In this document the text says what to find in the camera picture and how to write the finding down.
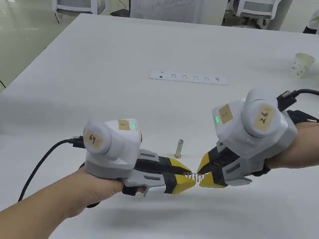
white plastic casing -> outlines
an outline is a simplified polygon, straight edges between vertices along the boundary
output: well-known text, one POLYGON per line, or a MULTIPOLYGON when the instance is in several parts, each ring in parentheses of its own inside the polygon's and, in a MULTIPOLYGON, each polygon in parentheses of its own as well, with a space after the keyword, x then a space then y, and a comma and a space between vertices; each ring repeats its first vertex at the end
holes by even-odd
POLYGON ((229 108, 232 119, 226 123, 221 120, 221 108, 217 107, 212 111, 217 136, 225 146, 242 158, 252 158, 276 144, 288 129, 285 117, 278 111, 276 97, 264 90, 251 90, 245 100, 231 102, 229 108), (264 131, 255 127, 262 105, 271 106, 274 110, 268 129, 264 131))
POLYGON ((110 170, 134 168, 141 145, 141 133, 135 119, 106 123, 90 120, 84 128, 83 137, 87 149, 87 161, 110 170), (126 125, 120 129, 120 122, 123 121, 126 125), (100 140, 98 147, 89 139, 92 133, 100 140))

white power strip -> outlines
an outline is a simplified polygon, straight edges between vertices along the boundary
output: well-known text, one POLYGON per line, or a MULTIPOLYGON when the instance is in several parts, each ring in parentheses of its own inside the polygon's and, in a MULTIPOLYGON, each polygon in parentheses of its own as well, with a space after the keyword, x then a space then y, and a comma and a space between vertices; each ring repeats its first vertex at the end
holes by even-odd
POLYGON ((150 78, 155 80, 165 81, 184 81, 196 82, 205 84, 228 85, 226 77, 219 77, 214 75, 180 73, 172 71, 151 71, 150 78))

tape label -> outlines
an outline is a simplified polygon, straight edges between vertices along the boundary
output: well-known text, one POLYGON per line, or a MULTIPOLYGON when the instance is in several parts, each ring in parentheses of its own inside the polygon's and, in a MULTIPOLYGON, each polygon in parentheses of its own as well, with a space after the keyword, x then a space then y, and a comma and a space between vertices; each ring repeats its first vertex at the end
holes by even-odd
POLYGON ((103 143, 103 139, 99 137, 96 133, 87 130, 83 136, 84 142, 91 145, 92 147, 99 149, 103 143))
POLYGON ((270 126, 271 121, 273 120, 275 115, 274 107, 270 105, 262 104, 260 106, 257 118, 254 123, 254 127, 266 132, 270 126))
POLYGON ((223 124, 226 124, 233 119, 233 114, 230 110, 229 104, 219 110, 219 115, 223 124))
POLYGON ((119 119, 119 130, 131 130, 127 120, 119 119))

spring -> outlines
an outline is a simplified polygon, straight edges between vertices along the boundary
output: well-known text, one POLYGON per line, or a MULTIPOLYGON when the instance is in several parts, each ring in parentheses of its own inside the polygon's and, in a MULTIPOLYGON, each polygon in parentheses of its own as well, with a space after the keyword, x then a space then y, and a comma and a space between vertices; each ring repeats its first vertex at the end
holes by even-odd
POLYGON ((199 174, 199 173, 184 173, 184 176, 187 178, 194 180, 195 182, 199 183, 203 180, 204 174, 199 174))

paper cup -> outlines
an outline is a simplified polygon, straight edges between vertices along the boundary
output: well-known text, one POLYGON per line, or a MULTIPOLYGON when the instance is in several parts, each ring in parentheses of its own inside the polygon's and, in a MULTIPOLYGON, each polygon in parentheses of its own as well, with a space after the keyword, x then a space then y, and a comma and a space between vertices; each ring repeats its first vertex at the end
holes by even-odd
POLYGON ((291 76, 299 79, 302 78, 315 61, 315 58, 310 55, 303 53, 296 54, 294 64, 290 69, 291 76))

